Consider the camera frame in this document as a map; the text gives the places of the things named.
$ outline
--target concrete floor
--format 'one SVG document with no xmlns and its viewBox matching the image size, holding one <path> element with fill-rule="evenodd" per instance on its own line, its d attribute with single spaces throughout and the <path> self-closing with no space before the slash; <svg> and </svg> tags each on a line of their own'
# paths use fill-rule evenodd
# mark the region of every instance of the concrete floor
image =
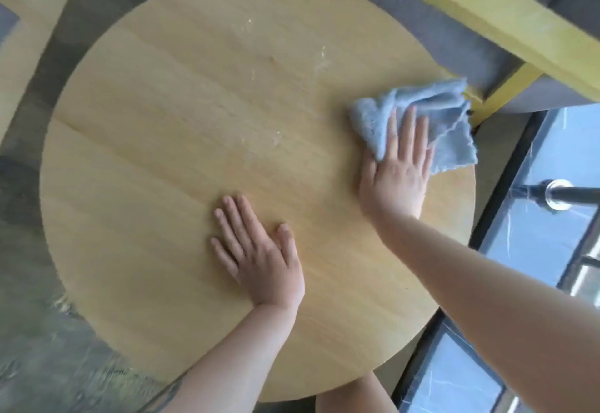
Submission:
<svg viewBox="0 0 600 413">
<path fill-rule="evenodd" d="M 67 78 L 96 39 L 143 1 L 69 0 L 0 146 L 0 413 L 131 412 L 161 387 L 131 370 L 65 300 L 44 240 L 38 203 L 44 135 Z M 484 157 L 477 175 L 481 204 L 526 120 L 495 119 L 478 136 Z M 379 368 L 389 392 L 412 346 Z M 259 410 L 308 412 L 313 403 L 307 399 Z"/>
</svg>

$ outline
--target round wooden table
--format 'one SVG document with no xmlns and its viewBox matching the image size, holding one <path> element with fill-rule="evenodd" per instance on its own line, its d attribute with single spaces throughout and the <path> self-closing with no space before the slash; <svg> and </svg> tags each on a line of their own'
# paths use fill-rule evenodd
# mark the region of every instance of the round wooden table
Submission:
<svg viewBox="0 0 600 413">
<path fill-rule="evenodd" d="M 133 367 L 170 381 L 250 310 L 208 246 L 243 191 L 296 233 L 307 292 L 261 400 L 329 390 L 401 350 L 436 303 L 361 215 L 347 103 L 441 77 L 366 0 L 150 0 L 93 46 L 50 123 L 41 207 L 64 286 Z M 466 243 L 473 168 L 423 220 Z"/>
</svg>

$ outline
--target hand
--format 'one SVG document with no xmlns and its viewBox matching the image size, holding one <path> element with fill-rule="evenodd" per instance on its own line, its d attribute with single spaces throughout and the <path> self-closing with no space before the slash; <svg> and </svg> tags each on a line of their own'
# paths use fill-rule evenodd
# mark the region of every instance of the hand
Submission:
<svg viewBox="0 0 600 413">
<path fill-rule="evenodd" d="M 394 110 L 383 160 L 377 164 L 371 151 L 365 152 L 359 198 L 376 229 L 390 217 L 421 216 L 434 147 L 428 147 L 428 118 L 420 117 L 416 124 L 415 118 L 412 106 L 404 113 L 399 140 Z"/>
<path fill-rule="evenodd" d="M 212 238 L 217 257 L 255 307 L 274 305 L 295 314 L 304 297 L 304 274 L 288 225 L 280 225 L 271 238 L 246 197 L 226 196 L 223 204 L 225 211 L 218 208 L 215 216 L 227 249 Z"/>
</svg>

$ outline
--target blue cloth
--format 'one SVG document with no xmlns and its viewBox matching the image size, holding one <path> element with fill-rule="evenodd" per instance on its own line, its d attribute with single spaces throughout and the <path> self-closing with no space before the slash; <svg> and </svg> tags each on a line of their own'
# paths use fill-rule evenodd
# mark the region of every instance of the blue cloth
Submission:
<svg viewBox="0 0 600 413">
<path fill-rule="evenodd" d="M 416 106 L 417 117 L 429 116 L 429 142 L 436 144 L 431 174 L 477 163 L 467 111 L 470 102 L 463 92 L 466 78 L 388 91 L 379 98 L 361 98 L 350 107 L 352 127 L 381 161 L 385 154 L 389 117 L 397 111 L 398 129 L 404 112 Z"/>
</svg>

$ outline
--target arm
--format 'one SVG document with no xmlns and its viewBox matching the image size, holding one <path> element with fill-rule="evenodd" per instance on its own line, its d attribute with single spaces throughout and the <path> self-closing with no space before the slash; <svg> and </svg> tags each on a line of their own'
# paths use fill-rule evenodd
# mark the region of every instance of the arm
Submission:
<svg viewBox="0 0 600 413">
<path fill-rule="evenodd" d="M 388 131 L 385 159 L 376 166 L 365 157 L 361 206 L 383 243 L 529 406 L 538 412 L 597 411 L 600 315 L 420 222 L 432 156 L 427 120 L 419 119 L 415 129 L 412 110 L 400 141 Z"/>
<path fill-rule="evenodd" d="M 304 276 L 288 226 L 281 225 L 272 239 L 245 197 L 223 202 L 226 212 L 217 209 L 215 216 L 225 244 L 216 238 L 211 243 L 254 308 L 144 413 L 251 413 L 292 331 Z"/>
</svg>

